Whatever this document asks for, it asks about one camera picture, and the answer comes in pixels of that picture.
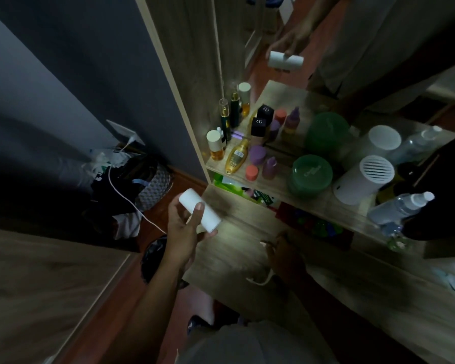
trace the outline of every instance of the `white string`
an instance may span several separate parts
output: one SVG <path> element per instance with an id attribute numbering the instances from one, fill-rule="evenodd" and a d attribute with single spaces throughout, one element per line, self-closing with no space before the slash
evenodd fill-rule
<path id="1" fill-rule="evenodd" d="M 113 185 L 113 183 L 111 182 L 111 177 L 109 177 L 109 173 L 111 172 L 111 166 L 108 167 L 108 180 L 109 180 L 109 184 L 111 185 L 111 187 L 115 190 L 115 192 L 117 192 L 122 198 L 126 199 L 128 202 L 130 202 L 130 204 L 142 215 L 142 217 L 147 220 L 148 222 L 150 222 L 153 226 L 155 226 L 156 228 L 158 228 L 161 232 L 163 232 L 164 234 L 166 234 L 166 232 L 164 230 L 162 230 L 160 227 L 158 227 L 157 225 L 155 225 L 151 220 L 149 220 L 148 218 L 145 217 L 145 215 L 143 214 L 143 212 L 141 212 L 138 208 L 136 208 L 136 206 L 133 204 L 133 202 L 131 200 L 129 200 L 126 196 L 124 196 L 123 194 L 121 194 L 118 190 L 116 190 L 115 186 Z"/>

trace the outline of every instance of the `person's right hand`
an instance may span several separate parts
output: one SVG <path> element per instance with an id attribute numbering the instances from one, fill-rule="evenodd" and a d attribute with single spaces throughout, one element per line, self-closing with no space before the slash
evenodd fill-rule
<path id="1" fill-rule="evenodd" d="M 266 252 L 273 271 L 288 286 L 293 286 L 307 275 L 307 270 L 303 258 L 292 245 L 288 244 L 287 237 L 286 232 L 279 233 L 276 248 L 267 244 Z"/>
<path id="2" fill-rule="evenodd" d="M 301 23 L 268 47 L 266 59 L 269 59 L 272 50 L 284 52 L 287 56 L 299 55 L 309 44 L 311 34 L 311 27 Z"/>

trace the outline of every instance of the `charging cable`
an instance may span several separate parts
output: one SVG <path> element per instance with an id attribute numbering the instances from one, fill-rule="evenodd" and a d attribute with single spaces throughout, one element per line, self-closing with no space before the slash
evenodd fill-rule
<path id="1" fill-rule="evenodd" d="M 127 146 L 129 146 L 131 143 L 133 143 L 135 140 L 136 140 L 135 135 L 132 135 L 132 136 L 130 137 L 130 139 L 128 139 L 127 145 L 124 146 L 124 147 L 121 149 L 120 152 L 122 152 L 123 149 L 125 149 Z M 124 196 L 123 194 L 121 194 L 121 193 L 115 188 L 115 186 L 114 186 L 113 183 L 111 182 L 111 177 L 109 176 L 110 173 L 111 173 L 111 166 L 108 167 L 108 180 L 109 180 L 109 184 L 110 184 L 111 187 L 115 190 L 115 192 L 117 192 L 118 195 L 120 195 L 123 199 L 126 199 L 126 200 L 134 207 L 134 209 L 136 209 L 137 212 L 138 212 L 139 214 L 142 215 L 142 217 L 143 217 L 145 220 L 147 220 L 147 221 L 150 222 L 153 226 L 155 226 L 156 228 L 158 228 L 161 232 L 163 232 L 164 234 L 166 234 L 166 232 L 165 232 L 164 230 L 162 230 L 160 227 L 158 227 L 156 224 L 154 224 L 151 220 L 149 220 L 148 218 L 146 218 L 145 215 L 143 214 L 143 212 L 140 211 L 138 208 L 136 208 L 136 206 L 134 205 L 134 203 L 133 203 L 131 200 L 129 200 L 126 196 Z"/>

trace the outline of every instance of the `green lid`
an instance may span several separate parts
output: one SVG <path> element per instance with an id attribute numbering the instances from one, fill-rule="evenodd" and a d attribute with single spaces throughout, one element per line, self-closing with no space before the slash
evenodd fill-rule
<path id="1" fill-rule="evenodd" d="M 332 167 L 322 157 L 308 154 L 293 163 L 288 189 L 296 195 L 317 195 L 332 182 Z"/>
<path id="2" fill-rule="evenodd" d="M 310 153 L 324 155 L 335 149 L 349 132 L 347 121 L 335 112 L 315 115 L 305 137 L 305 148 Z"/>

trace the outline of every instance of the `white cylindrical device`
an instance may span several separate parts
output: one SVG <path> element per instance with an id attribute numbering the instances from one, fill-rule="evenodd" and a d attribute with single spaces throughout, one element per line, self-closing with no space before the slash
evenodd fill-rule
<path id="1" fill-rule="evenodd" d="M 204 203 L 204 215 L 200 224 L 207 232 L 213 232 L 214 229 L 221 223 L 220 217 L 214 210 L 207 204 L 194 189 L 187 189 L 182 193 L 179 202 L 189 211 L 190 214 L 194 212 L 197 203 Z"/>
<path id="2" fill-rule="evenodd" d="M 360 138 L 352 150 L 342 159 L 342 167 L 348 171 L 366 156 L 385 157 L 390 151 L 401 144 L 400 134 L 386 125 L 376 125 Z"/>
<path id="3" fill-rule="evenodd" d="M 303 57 L 292 55 L 286 56 L 282 52 L 271 51 L 268 59 L 268 66 L 274 69 L 298 70 L 303 65 Z"/>
<path id="4" fill-rule="evenodd" d="M 380 156 L 364 157 L 334 182 L 334 195 L 342 203 L 356 205 L 394 177 L 394 167 Z"/>

